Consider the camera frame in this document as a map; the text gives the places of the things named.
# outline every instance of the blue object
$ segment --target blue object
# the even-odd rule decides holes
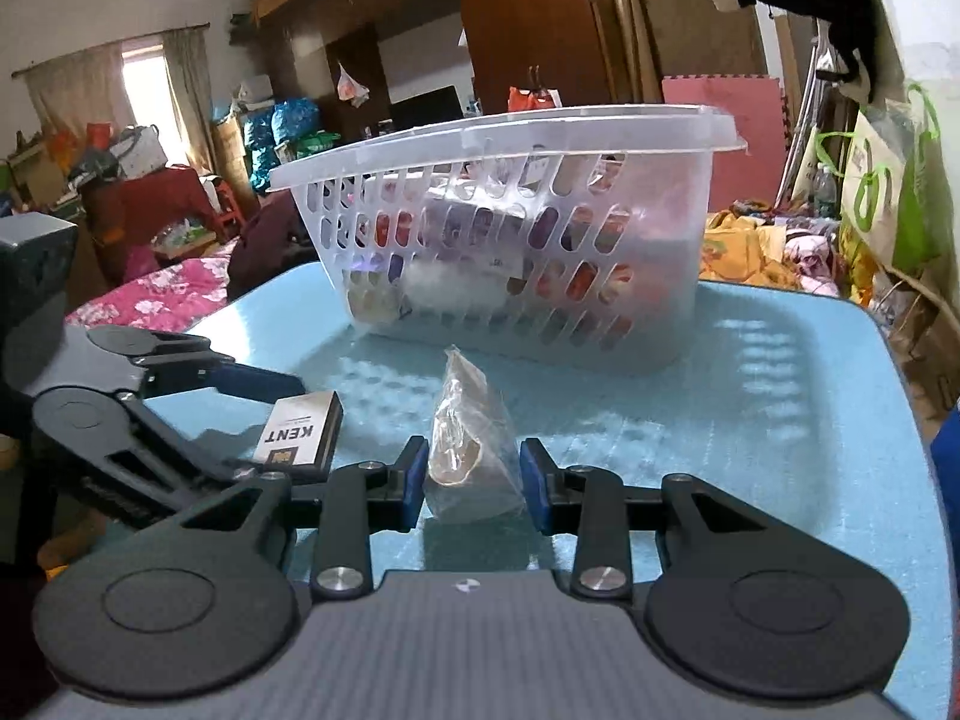
[[[273,148],[274,131],[270,126],[272,110],[250,114],[243,125],[243,144],[251,151],[261,148]]]
[[[274,108],[272,127],[277,143],[296,141],[320,129],[320,109],[307,98],[285,100]]]
[[[553,529],[553,518],[546,495],[546,478],[536,462],[529,442],[520,444],[520,482],[523,485],[523,500],[527,503],[527,512],[534,527],[540,533],[549,533]]]
[[[416,450],[413,464],[407,471],[403,487],[403,527],[413,530],[424,507],[424,481],[427,461],[430,457],[430,442],[426,440]]]
[[[390,463],[411,435],[431,433],[443,349],[355,330],[320,263],[277,276],[193,332],[238,362],[337,391],[335,466]],[[693,347],[649,376],[467,357],[503,392],[517,438],[539,437],[558,466],[603,466],[645,487],[688,471],[877,567],[911,617],[888,694],[917,720],[947,717],[956,615],[940,498],[904,384],[867,314],[842,300],[704,283]],[[212,389],[150,405],[221,457],[250,456],[270,413]],[[575,538],[545,538],[529,517],[431,520],[424,531],[426,517],[414,532],[371,537],[378,580],[395,568],[572,567]],[[308,575],[313,533],[299,532],[290,576]],[[637,581],[659,576],[653,536],[631,543]]]
[[[304,383],[289,373],[263,370],[238,362],[222,362],[210,368],[208,384],[224,395],[258,400],[270,405],[281,398],[304,395]]]
[[[251,155],[253,158],[253,170],[250,173],[250,185],[253,191],[263,194],[270,189],[270,171],[280,165],[280,159],[272,146],[267,148],[258,148]]]
[[[956,560],[957,547],[960,547],[960,412],[957,406],[950,409],[940,432],[930,445],[930,455],[944,496],[947,526],[953,542],[953,565],[960,568]]]

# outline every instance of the bed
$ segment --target bed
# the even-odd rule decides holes
[[[184,260],[141,276],[80,306],[67,321],[119,324],[181,333],[227,305],[227,266],[235,241],[209,257]]]

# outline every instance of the orange bag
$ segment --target orange bag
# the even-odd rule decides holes
[[[510,97],[507,98],[507,112],[539,111],[544,108],[556,108],[554,95],[545,89],[539,80],[539,65],[530,68],[530,89],[510,87]]]

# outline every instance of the table surface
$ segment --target table surface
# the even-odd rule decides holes
[[[392,461],[430,435],[443,349],[361,335],[319,264],[288,271],[199,323],[239,362],[336,389],[344,425],[335,464]],[[888,695],[918,720],[947,717],[952,688],[952,566],[942,505],[899,372],[853,304],[702,284],[693,348],[628,379],[467,354],[504,394],[518,437],[539,437],[560,466],[596,464],[627,484],[685,471],[875,565],[904,593],[911,631]],[[251,453],[269,407],[194,391],[151,401],[221,456]],[[308,572],[312,532],[291,571]],[[523,517],[371,538],[373,568],[498,570],[572,564],[573,536],[544,538]],[[632,535],[637,581],[659,576],[653,536]]]

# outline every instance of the plastic basket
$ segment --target plastic basket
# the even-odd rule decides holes
[[[712,154],[682,105],[418,127],[278,167],[354,322],[424,343],[635,372],[685,347]]]

